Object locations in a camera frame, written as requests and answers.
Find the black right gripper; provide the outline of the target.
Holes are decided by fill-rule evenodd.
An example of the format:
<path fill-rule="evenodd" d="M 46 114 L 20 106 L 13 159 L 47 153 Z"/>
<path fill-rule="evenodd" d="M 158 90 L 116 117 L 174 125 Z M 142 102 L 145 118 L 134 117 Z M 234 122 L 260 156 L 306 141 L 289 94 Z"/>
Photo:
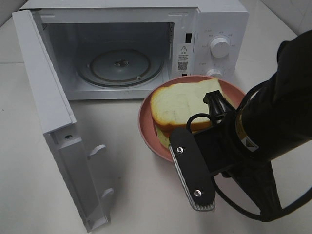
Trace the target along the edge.
<path fill-rule="evenodd" d="M 232 110 L 219 90 L 206 93 L 203 102 L 208 105 L 209 114 L 196 114 L 195 119 L 203 117 L 211 125 L 195 133 L 195 175 L 212 177 L 226 172 L 231 176 L 235 171 L 256 168 L 236 132 L 238 111 Z"/>

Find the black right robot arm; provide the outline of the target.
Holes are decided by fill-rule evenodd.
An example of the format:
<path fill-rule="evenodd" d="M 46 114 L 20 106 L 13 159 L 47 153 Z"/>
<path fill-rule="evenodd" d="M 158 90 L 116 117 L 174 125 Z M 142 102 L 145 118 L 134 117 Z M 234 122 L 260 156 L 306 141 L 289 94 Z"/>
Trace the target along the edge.
<path fill-rule="evenodd" d="M 211 174 L 262 166 L 312 138 L 312 33 L 284 41 L 277 71 L 233 108 L 219 91 L 203 101 L 212 126 L 195 135 Z"/>

